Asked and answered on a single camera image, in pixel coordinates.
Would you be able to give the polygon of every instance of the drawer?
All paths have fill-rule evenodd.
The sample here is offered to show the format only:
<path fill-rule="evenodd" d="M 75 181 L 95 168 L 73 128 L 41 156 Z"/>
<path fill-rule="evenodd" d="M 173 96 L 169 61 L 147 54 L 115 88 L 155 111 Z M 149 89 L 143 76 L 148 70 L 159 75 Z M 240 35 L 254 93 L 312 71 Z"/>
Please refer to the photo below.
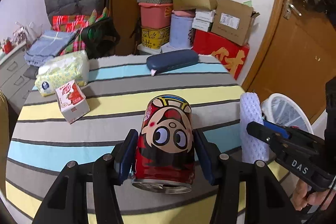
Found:
<path fill-rule="evenodd" d="M 29 79 L 9 100 L 8 102 L 17 114 L 20 114 L 25 101 L 35 85 L 35 81 Z"/>
<path fill-rule="evenodd" d="M 10 98 L 17 92 L 25 83 L 30 80 L 23 76 L 24 72 L 29 68 L 28 65 L 24 65 L 16 73 L 14 73 L 2 86 L 1 91 L 7 98 Z"/>
<path fill-rule="evenodd" d="M 26 47 L 22 47 L 0 66 L 0 87 L 7 81 L 8 78 L 26 64 L 26 60 L 24 58 L 26 51 Z"/>

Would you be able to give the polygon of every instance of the pink storage basket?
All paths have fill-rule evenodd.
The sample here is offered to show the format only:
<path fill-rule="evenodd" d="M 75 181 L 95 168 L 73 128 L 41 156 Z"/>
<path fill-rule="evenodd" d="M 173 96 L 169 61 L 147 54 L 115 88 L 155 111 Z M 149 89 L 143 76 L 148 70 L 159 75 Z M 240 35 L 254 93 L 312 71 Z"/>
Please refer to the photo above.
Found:
<path fill-rule="evenodd" d="M 161 29 L 170 25 L 173 4 L 139 3 L 141 25 L 145 28 Z"/>

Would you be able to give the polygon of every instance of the white dresser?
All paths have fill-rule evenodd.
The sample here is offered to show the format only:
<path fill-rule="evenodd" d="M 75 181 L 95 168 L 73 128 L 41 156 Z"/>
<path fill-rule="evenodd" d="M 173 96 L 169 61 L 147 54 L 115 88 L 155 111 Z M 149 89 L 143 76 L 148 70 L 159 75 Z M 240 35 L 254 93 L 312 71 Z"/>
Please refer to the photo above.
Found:
<path fill-rule="evenodd" d="M 17 114 L 35 84 L 34 80 L 23 76 L 29 68 L 24 59 L 26 51 L 27 45 L 23 42 L 0 59 L 0 90 Z"/>

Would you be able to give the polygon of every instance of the cartoon eye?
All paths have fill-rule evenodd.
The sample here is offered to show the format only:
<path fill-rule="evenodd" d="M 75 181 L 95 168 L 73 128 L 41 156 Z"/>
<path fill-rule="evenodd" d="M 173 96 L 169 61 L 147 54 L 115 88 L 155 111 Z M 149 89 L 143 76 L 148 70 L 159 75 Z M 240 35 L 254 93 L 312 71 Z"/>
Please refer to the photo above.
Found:
<path fill-rule="evenodd" d="M 180 149 L 187 148 L 187 135 L 182 129 L 178 129 L 174 133 L 174 143 Z"/>
<path fill-rule="evenodd" d="M 153 143 L 158 146 L 165 145 L 169 142 L 169 130 L 166 127 L 159 127 L 153 134 Z"/>

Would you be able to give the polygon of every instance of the red box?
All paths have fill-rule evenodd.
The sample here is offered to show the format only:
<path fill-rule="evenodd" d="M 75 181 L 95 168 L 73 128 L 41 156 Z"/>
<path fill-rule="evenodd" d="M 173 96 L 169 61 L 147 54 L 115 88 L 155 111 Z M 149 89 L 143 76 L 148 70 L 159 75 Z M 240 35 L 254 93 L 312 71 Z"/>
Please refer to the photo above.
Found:
<path fill-rule="evenodd" d="M 237 80 L 250 50 L 212 32 L 196 30 L 193 50 L 198 54 L 215 56 Z"/>

